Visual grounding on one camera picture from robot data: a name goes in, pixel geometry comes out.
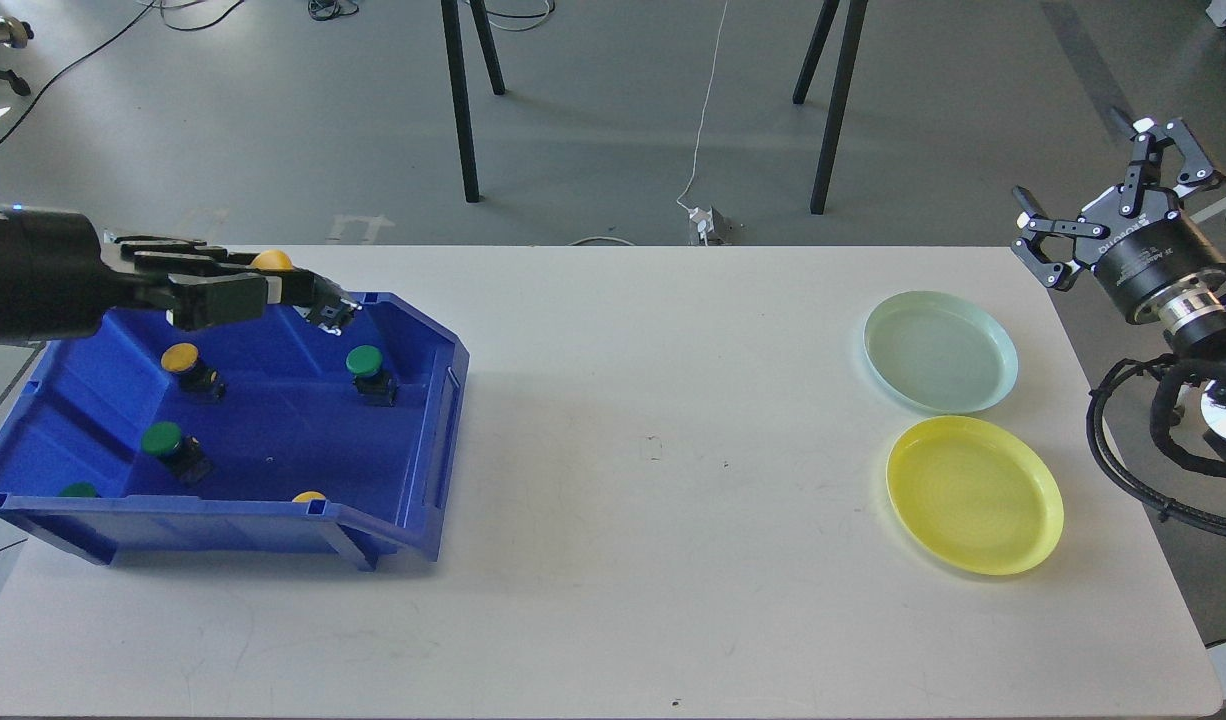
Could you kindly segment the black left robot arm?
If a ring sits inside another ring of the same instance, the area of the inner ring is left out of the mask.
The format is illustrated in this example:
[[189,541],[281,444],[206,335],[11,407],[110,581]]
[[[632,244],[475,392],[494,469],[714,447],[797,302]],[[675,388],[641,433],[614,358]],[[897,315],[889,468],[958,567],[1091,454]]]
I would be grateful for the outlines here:
[[331,334],[360,309],[284,251],[151,234],[104,240],[74,211],[0,209],[0,345],[91,337],[114,309],[161,312],[194,332],[255,320],[271,305]]

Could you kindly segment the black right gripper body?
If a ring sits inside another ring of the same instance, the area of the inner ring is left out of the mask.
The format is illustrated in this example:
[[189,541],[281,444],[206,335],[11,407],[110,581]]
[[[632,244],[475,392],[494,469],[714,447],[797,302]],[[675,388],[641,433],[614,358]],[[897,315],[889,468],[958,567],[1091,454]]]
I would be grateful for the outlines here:
[[1134,218],[1122,217],[1122,205],[1119,186],[1110,186],[1081,209],[1081,217],[1102,224],[1107,237],[1094,238],[1076,259],[1092,269],[1125,323],[1156,323],[1154,296],[1177,282],[1194,277],[1208,289],[1226,282],[1226,259],[1186,215],[1177,193],[1145,191]]

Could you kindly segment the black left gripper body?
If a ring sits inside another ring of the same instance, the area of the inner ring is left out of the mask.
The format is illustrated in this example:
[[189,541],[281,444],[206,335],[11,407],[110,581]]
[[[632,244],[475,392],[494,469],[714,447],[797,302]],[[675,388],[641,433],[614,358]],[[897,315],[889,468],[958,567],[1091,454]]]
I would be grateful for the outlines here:
[[168,275],[107,266],[107,242],[72,211],[0,211],[0,345],[89,337],[114,307],[166,313]]

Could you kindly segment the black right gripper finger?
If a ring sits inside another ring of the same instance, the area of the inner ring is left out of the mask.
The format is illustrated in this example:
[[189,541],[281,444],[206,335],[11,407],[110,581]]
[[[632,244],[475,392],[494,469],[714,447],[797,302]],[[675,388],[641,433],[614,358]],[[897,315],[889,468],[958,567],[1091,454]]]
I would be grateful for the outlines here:
[[1170,148],[1179,155],[1179,173],[1172,186],[1177,197],[1189,193],[1216,190],[1226,182],[1226,174],[1217,169],[1215,161],[1203,148],[1192,128],[1181,117],[1160,123],[1144,117],[1132,120],[1125,110],[1113,109],[1113,126],[1132,141],[1132,155],[1119,184],[1119,213],[1140,213],[1145,193],[1161,190],[1163,158]]
[[[1087,220],[1048,217],[1034,193],[1025,186],[1011,186],[1011,196],[1021,209],[1011,251],[1046,288],[1069,291],[1079,275],[1092,269],[1105,254],[1103,243],[1108,240],[1110,228]],[[1051,243],[1057,238],[1070,243],[1065,258],[1049,251]]]

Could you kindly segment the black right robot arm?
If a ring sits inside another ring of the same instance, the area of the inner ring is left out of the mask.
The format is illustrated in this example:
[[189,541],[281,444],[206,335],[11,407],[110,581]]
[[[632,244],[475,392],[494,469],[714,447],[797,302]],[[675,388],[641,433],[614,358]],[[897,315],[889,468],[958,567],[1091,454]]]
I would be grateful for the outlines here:
[[1201,477],[1226,480],[1226,259],[1186,213],[1190,193],[1225,182],[1184,119],[1132,119],[1110,108],[1132,152],[1121,182],[1073,220],[1047,213],[1024,186],[1011,251],[1048,289],[1070,289],[1090,274],[1125,323],[1160,323],[1170,346],[1152,359],[1121,359],[1090,391],[1085,434],[1098,469],[1161,521],[1226,538],[1226,516],[1192,507],[1137,477],[1112,450],[1105,410],[1139,375],[1157,388],[1148,411],[1152,446]]

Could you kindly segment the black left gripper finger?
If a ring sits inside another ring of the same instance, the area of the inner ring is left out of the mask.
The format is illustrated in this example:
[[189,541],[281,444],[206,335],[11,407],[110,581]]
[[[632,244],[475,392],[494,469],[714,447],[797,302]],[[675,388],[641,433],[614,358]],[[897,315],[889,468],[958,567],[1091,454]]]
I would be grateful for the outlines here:
[[121,236],[107,242],[107,266],[125,275],[268,274],[253,265],[253,251],[230,251],[205,240],[164,236]]
[[180,331],[204,331],[260,319],[268,305],[293,307],[311,327],[343,331],[360,310],[360,302],[340,285],[308,270],[230,275],[173,274],[166,318]]

